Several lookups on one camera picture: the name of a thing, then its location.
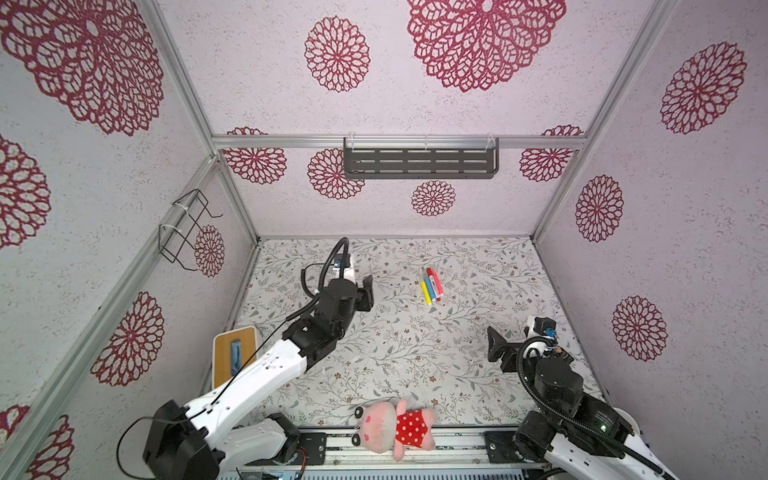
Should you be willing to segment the pink highlighter pen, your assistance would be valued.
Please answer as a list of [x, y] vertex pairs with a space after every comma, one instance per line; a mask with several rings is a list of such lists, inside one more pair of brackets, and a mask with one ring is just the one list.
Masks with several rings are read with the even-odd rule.
[[439, 276], [437, 275], [437, 273], [433, 269], [429, 269], [429, 274], [430, 274], [431, 279], [434, 281], [434, 284], [435, 284], [434, 288], [436, 289], [437, 296], [442, 298], [442, 296], [443, 296], [443, 288], [442, 288], [441, 282], [439, 280]]

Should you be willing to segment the yellow highlighter pen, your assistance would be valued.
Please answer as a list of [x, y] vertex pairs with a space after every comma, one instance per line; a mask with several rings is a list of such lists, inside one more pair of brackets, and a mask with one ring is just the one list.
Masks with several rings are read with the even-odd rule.
[[427, 305], [432, 305], [433, 302], [432, 302], [432, 296], [429, 290], [430, 287], [427, 285], [427, 282], [425, 281], [425, 279], [423, 278], [420, 279], [420, 286], [423, 291]]

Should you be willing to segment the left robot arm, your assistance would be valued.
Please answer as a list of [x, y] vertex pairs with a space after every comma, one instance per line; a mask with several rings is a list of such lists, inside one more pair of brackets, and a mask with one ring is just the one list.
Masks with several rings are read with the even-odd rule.
[[332, 353], [358, 312], [374, 305], [374, 278], [360, 284], [335, 278], [290, 314], [281, 339], [229, 381], [185, 405], [170, 400], [149, 417], [142, 459], [154, 479], [215, 479], [259, 460], [286, 463], [298, 450], [300, 431], [285, 415], [239, 421], [273, 392]]

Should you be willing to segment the blue highlighter pen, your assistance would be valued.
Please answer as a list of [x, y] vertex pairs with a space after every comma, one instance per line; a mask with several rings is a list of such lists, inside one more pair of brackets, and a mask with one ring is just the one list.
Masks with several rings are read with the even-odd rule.
[[427, 291], [427, 294], [429, 295], [429, 302], [434, 303], [437, 300], [437, 295], [435, 293], [435, 290], [432, 286], [431, 277], [429, 275], [426, 275], [424, 278], [424, 284]]

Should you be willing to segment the white red-tip marker pen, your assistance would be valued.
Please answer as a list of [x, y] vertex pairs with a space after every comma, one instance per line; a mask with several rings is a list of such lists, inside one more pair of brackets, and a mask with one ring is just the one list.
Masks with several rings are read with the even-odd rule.
[[432, 286], [433, 286], [433, 288], [434, 288], [434, 287], [435, 287], [435, 284], [434, 284], [434, 281], [433, 281], [432, 279], [431, 279], [431, 282], [432, 282]]

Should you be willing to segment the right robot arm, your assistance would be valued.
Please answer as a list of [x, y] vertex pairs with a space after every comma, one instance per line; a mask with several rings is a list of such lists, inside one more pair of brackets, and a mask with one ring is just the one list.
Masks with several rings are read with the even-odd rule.
[[560, 473], [575, 479], [674, 479], [631, 415], [585, 392], [573, 356], [558, 344], [555, 322], [535, 317], [533, 323], [516, 343], [487, 329], [488, 361], [515, 373], [535, 404], [514, 430], [485, 434], [489, 460], [547, 464], [542, 479]]

